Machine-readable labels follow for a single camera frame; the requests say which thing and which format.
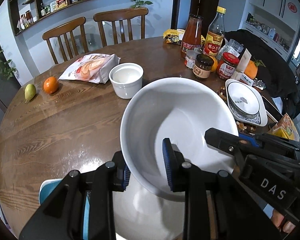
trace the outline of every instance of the chili sauce jar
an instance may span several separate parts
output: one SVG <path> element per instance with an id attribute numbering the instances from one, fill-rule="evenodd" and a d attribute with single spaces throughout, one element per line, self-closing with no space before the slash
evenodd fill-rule
<path id="1" fill-rule="evenodd" d="M 193 68 L 195 59 L 198 54 L 200 54 L 200 52 L 192 50 L 192 49 L 187 50 L 186 60 L 185 60 L 186 67 L 191 68 L 191 69 Z"/>
<path id="2" fill-rule="evenodd" d="M 235 55 L 224 52 L 216 69 L 217 75 L 224 80 L 231 78 L 239 62 Z"/>
<path id="3" fill-rule="evenodd" d="M 193 73 L 199 78 L 207 78 L 211 72 L 213 59 L 204 54 L 198 54 L 193 66 Z"/>

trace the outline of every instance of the vinegar bottle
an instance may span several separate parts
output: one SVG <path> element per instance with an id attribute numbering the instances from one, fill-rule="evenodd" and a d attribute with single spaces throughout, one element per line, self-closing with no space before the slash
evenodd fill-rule
<path id="1" fill-rule="evenodd" d="M 209 25 L 206 41 L 204 43 L 203 53 L 209 56 L 216 57 L 222 41 L 225 36 L 224 14 L 226 9 L 218 6 L 217 14 L 212 23 Z"/>
<path id="2" fill-rule="evenodd" d="M 201 46 L 202 17 L 190 14 L 189 22 L 182 38 L 181 57 L 185 58 L 187 50 L 199 51 Z"/>

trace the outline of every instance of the wooden chair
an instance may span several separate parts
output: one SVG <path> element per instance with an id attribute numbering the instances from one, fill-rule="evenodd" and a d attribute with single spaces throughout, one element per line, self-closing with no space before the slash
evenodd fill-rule
<path id="1" fill-rule="evenodd" d="M 132 37 L 132 29 L 131 29 L 131 19 L 134 17 L 141 16 L 141 38 L 145 38 L 145 22 L 146 22 L 146 15 L 149 13 L 148 8 L 129 8 L 129 9 L 122 9 L 122 10 L 115 10 L 115 11 L 107 11 L 96 13 L 93 16 L 95 22 L 98 23 L 101 42 L 102 46 L 107 46 L 105 30 L 103 29 L 102 22 L 111 22 L 112 24 L 112 33 L 114 44 L 118 44 L 118 37 L 117 37 L 117 30 L 115 28 L 115 21 L 119 21 L 120 23 L 120 32 L 121 32 L 121 41 L 126 42 L 126 38 L 124 36 L 124 28 L 123 28 L 123 20 L 127 20 L 128 22 L 128 32 L 129 32 L 129 41 L 133 40 Z"/>
<path id="2" fill-rule="evenodd" d="M 66 53 L 65 53 L 65 50 L 63 48 L 60 36 L 63 35 L 63 37 L 65 38 L 67 51 L 68 51 L 69 57 L 71 59 L 71 58 L 73 58 L 73 56 L 72 56 L 71 48 L 70 48 L 68 37 L 67 37 L 67 33 L 70 33 L 70 38 L 71 38 L 72 46 L 73 46 L 73 49 L 74 49 L 74 54 L 77 56 L 79 53 L 78 53 L 77 45 L 75 44 L 75 40 L 74 40 L 74 36 L 73 36 L 72 31 L 76 27 L 79 27 L 79 26 L 80 26 L 80 31 L 81 31 L 81 38 L 80 39 L 81 39 L 81 43 L 83 45 L 84 52 L 85 53 L 89 52 L 88 51 L 88 45 L 87 45 L 87 39 L 86 39 L 86 33 L 84 31 L 84 24 L 85 23 L 86 23 L 86 18 L 85 17 L 80 17 L 80 18 L 74 19 L 74 20 L 72 20 L 68 23 L 65 23 L 63 25 L 60 25 L 56 28 L 53 28 L 53 29 L 45 32 L 42 35 L 42 38 L 45 41 L 47 41 L 47 44 L 48 44 L 51 56 L 54 60 L 54 63 L 58 64 L 58 61 L 57 61 L 56 55 L 53 52 L 53 49 L 52 49 L 52 46 L 51 46 L 51 43 L 50 43 L 49 39 L 53 38 L 53 37 L 58 38 L 58 42 L 59 42 L 59 46 L 60 46 L 60 49 L 61 49 L 61 54 L 62 54 L 63 60 L 67 61 L 68 59 L 66 57 Z"/>

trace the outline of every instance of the wooden dining table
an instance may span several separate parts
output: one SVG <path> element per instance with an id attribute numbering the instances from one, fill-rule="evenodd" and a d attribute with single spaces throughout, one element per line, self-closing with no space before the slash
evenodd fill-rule
<path id="1" fill-rule="evenodd" d="M 166 44 L 162 37 L 106 46 L 91 53 L 116 54 L 120 63 L 141 65 L 143 85 L 165 77 L 190 78 L 214 91 L 225 85 L 215 73 L 205 80 L 196 78 L 184 65 L 180 46 Z M 42 89 L 46 78 L 59 78 L 81 56 L 54 65 L 30 81 L 37 95 L 28 103 L 23 86 L 2 120 L 0 203 L 17 237 L 39 207 L 38 194 L 44 180 L 63 178 L 73 169 L 92 171 L 120 150 L 120 123 L 129 100 L 117 97 L 110 81 L 93 84 L 60 80 L 59 89 L 52 95 Z M 266 90 L 261 93 L 272 101 Z M 257 131 L 268 131 L 268 127 Z"/>

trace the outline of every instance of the orange fruit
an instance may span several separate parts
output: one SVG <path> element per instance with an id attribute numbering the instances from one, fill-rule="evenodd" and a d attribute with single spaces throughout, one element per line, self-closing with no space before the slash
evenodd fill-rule
<path id="1" fill-rule="evenodd" d="M 256 67 L 255 63 L 252 60 L 250 60 L 244 73 L 249 78 L 254 79 L 257 76 L 257 72 L 258 72 L 258 68 Z"/>
<path id="2" fill-rule="evenodd" d="M 216 69 L 217 69 L 217 66 L 218 66 L 218 61 L 216 60 L 215 57 L 212 57 L 213 59 L 213 65 L 212 65 L 212 68 L 211 68 L 211 72 L 215 72 Z"/>
<path id="3" fill-rule="evenodd" d="M 47 94 L 52 94 L 52 93 L 56 92 L 58 87 L 59 87 L 58 79 L 56 79 L 55 77 L 47 78 L 43 84 L 43 90 Z"/>

